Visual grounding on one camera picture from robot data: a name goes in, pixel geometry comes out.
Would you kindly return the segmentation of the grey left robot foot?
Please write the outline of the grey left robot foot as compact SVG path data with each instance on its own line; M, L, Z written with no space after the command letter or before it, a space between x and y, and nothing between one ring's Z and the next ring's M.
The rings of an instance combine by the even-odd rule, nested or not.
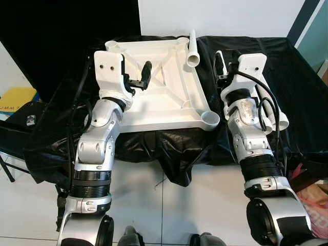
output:
M145 244L136 229L129 225L128 227L125 227L125 232L118 241L117 246L145 246Z

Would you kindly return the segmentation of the grey robot foot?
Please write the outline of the grey robot foot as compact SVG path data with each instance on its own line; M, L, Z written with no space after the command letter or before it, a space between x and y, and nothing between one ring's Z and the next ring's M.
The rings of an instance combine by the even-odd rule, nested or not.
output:
M145 246L145 244L136 229L129 225L128 227L125 227L125 232L118 241L117 246Z
M204 232L202 234L193 234L190 237L189 246L227 246L227 244L220 237Z

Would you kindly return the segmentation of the black shiny table cloth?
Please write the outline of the black shiny table cloth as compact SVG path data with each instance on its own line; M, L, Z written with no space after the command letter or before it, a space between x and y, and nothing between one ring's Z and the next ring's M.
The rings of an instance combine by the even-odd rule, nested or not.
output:
M105 38L89 40L73 49L73 62L65 70L58 89L45 111L37 118L35 130L26 138L24 160L36 182L68 187L66 131L70 108L79 87L87 56L105 48ZM285 137L288 162L300 156L325 161L328 151L326 84L310 68L300 53L282 37L203 36L198 38L203 61L197 66L204 94L210 106L223 111L218 85L212 78L210 56L215 51L234 49L242 54L261 52L267 56L264 77L274 92L290 126ZM198 128L122 134L117 141L116 157L120 161L158 161L166 177L176 185L187 187L192 182L193 166L222 166L234 163L229 150L228 130L223 124L213 132Z

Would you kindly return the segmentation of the grey right robot foot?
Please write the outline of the grey right robot foot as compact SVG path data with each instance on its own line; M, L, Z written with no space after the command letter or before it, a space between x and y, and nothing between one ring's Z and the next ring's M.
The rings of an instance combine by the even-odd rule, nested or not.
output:
M190 237L189 246L227 246L227 244L220 237L204 232L202 234L193 234Z

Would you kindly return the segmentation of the white plastic table top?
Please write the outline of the white plastic table top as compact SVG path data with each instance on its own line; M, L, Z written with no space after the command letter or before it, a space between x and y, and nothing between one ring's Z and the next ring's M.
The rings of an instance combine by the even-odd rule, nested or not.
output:
M131 79L140 79L145 62L152 63L149 87L136 90L124 113L122 133L216 128L220 117L210 109L195 68L187 65L188 45L187 37L105 43L107 51L124 54Z

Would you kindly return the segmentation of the yellow board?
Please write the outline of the yellow board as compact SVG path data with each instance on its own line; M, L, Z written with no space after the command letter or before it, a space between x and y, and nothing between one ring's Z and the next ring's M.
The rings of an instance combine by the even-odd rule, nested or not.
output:
M31 87L12 87L0 97L0 113L12 115L29 101L39 99L36 89Z

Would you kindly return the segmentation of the pink plastic bag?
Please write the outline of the pink plastic bag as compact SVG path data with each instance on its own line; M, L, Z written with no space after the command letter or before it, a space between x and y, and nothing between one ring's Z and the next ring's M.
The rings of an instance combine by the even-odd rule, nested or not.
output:
M318 238L328 239L328 192L322 182L315 182L297 192L309 214L311 230Z

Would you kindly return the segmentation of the brown cardboard box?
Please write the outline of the brown cardboard box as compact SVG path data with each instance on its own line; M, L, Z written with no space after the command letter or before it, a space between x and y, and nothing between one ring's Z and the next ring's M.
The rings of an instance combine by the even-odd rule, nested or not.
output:
M328 70L328 59L326 59L321 66L319 67L318 70L318 76L324 82L324 84L328 84L327 82L327 76L326 76L326 71Z

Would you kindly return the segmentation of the black case with white label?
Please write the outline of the black case with white label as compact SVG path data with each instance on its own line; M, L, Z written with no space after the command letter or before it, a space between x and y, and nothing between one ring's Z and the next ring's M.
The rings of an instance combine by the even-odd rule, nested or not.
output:
M25 159L24 148L46 107L43 101L29 101L0 121L0 152Z

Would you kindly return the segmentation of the brown wooden table leg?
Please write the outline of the brown wooden table leg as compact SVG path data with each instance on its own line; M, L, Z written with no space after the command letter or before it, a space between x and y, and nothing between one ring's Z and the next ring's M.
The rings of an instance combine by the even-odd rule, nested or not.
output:
M318 177L311 171L307 169L298 169L292 172L291 180L289 183L294 192L300 192L310 185L318 182L319 180L321 180L321 177Z

